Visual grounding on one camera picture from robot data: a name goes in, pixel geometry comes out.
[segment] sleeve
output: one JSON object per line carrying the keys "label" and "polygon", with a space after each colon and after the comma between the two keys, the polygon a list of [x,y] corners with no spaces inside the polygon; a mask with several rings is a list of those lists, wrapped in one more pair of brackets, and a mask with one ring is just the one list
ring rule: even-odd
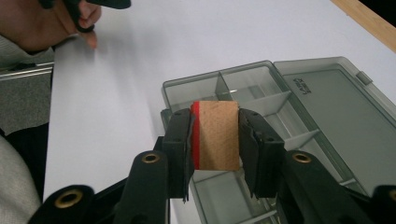
{"label": "sleeve", "polygon": [[50,62],[53,62],[52,49],[47,49],[31,55],[12,41],[0,35],[0,71],[12,68],[19,63]]}
{"label": "sleeve", "polygon": [[0,223],[27,223],[39,206],[29,169],[0,135]]}

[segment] finger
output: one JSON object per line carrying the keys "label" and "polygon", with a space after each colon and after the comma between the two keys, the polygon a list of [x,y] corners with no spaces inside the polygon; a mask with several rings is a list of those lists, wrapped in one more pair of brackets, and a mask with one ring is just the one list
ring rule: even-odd
{"label": "finger", "polygon": [[53,7],[53,10],[55,12],[56,17],[58,18],[57,21],[61,23],[62,27],[69,35],[76,34],[77,33],[76,25],[73,23],[73,20],[70,17],[69,12],[64,5],[64,1],[54,1],[54,4],[55,5]]}
{"label": "finger", "polygon": [[100,8],[100,6],[88,3],[86,0],[81,0],[78,3],[78,8],[79,8],[79,11],[81,13],[81,18],[82,19],[88,19],[91,16],[91,14],[95,10],[97,10],[97,8]]}
{"label": "finger", "polygon": [[97,7],[87,19],[79,18],[78,23],[81,27],[88,28],[94,25],[97,21],[99,21],[101,15],[102,9],[100,7]]}
{"label": "finger", "polygon": [[92,48],[96,49],[98,38],[96,36],[95,31],[91,31],[89,33],[78,33],[82,38],[85,39],[85,42]]}

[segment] gray plastic box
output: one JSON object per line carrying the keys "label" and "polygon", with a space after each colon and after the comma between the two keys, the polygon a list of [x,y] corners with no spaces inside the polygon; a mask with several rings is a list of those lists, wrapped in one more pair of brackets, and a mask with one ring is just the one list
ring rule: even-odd
{"label": "gray plastic box", "polygon": [[[238,101],[286,150],[312,153],[360,193],[396,185],[396,106],[346,58],[252,63],[164,82],[163,93],[170,113],[198,100]],[[196,171],[191,188],[203,223],[277,223],[274,200],[250,199],[242,168]]]}

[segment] white table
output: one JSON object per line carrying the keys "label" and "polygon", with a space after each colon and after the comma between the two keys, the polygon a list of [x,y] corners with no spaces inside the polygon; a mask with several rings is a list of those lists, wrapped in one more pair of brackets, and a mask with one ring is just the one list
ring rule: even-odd
{"label": "white table", "polygon": [[[45,197],[72,184],[97,192],[126,177],[164,134],[166,80],[345,56],[396,103],[396,54],[329,0],[134,0],[104,8],[95,31],[97,50],[80,38],[56,50]],[[180,223],[198,222],[193,203],[176,207],[191,209],[191,217],[177,213]]]}

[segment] red tape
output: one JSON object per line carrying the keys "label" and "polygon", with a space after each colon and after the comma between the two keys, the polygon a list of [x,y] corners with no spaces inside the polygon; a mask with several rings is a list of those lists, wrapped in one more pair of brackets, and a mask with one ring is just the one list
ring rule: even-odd
{"label": "red tape", "polygon": [[200,150],[200,127],[199,127],[199,102],[194,102],[191,105],[191,113],[195,116],[195,121],[192,124],[192,139],[191,139],[191,147],[192,147],[192,159],[194,161],[195,170],[199,170],[199,150]]}

